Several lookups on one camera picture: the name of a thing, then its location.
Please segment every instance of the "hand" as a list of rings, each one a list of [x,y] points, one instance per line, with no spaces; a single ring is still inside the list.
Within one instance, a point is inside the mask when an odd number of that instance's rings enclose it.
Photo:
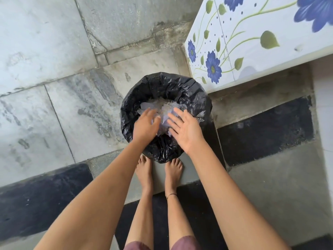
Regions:
[[[169,131],[177,140],[181,148],[189,154],[189,152],[193,150],[194,146],[205,142],[202,130],[198,121],[190,113],[188,113],[187,110],[184,110],[184,112],[178,108],[174,108],[173,110],[181,117],[181,119],[171,113],[168,113],[168,117],[173,120],[171,121],[168,119],[168,123],[172,127]]]
[[[133,141],[143,143],[145,147],[155,138],[161,122],[161,117],[157,116],[152,124],[152,118],[156,110],[146,109],[134,124]]]

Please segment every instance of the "white tiled wall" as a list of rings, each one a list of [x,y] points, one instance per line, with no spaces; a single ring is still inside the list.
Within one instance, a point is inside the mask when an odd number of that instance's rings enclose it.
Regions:
[[[311,62],[327,181],[333,200],[333,55]]]

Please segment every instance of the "green leaf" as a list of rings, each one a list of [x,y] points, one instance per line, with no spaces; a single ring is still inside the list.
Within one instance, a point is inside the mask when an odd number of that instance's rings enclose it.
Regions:
[[[238,58],[235,60],[235,69],[239,70],[242,67],[243,58]]]
[[[212,0],[208,0],[207,3],[206,3],[206,12],[207,12],[207,14],[210,13],[212,6],[213,6],[213,1]]]
[[[220,38],[219,38],[219,40],[216,43],[216,51],[219,52],[220,49],[221,49],[221,42],[220,42]]]
[[[227,10],[225,9],[224,5],[220,4],[220,6],[219,6],[219,13],[220,13],[220,15],[223,15],[226,12],[227,12]]]
[[[209,31],[208,31],[208,30],[205,30],[204,33],[203,33],[203,36],[205,37],[205,39],[208,38],[208,34],[209,34]]]
[[[264,31],[260,37],[260,44],[265,49],[271,49],[280,46],[275,35],[270,31]]]

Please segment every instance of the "black garbage bag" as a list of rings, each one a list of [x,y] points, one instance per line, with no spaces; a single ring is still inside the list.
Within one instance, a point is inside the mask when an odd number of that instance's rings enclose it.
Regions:
[[[140,104],[161,97],[176,101],[181,110],[187,109],[197,118],[202,130],[209,123],[211,99],[193,78],[162,72],[146,75],[131,88],[121,106],[121,129],[128,142],[132,141],[134,123],[140,116],[137,113]],[[162,134],[156,136],[143,153],[158,163],[165,163],[183,152],[173,137]]]

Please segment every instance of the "blue flower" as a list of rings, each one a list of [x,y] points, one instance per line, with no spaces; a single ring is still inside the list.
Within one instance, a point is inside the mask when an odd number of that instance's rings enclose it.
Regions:
[[[195,61],[196,59],[196,54],[195,54],[195,47],[192,43],[192,40],[189,41],[189,58],[192,61],[192,63]]]
[[[313,21],[312,31],[320,31],[326,23],[333,25],[333,0],[297,0],[295,22]]]
[[[239,5],[243,4],[244,0],[224,0],[224,4],[229,6],[229,9],[235,11],[235,8]]]
[[[211,82],[218,84],[220,77],[222,76],[222,69],[219,67],[220,60],[216,58],[214,51],[208,52],[206,67],[208,72],[208,77]]]

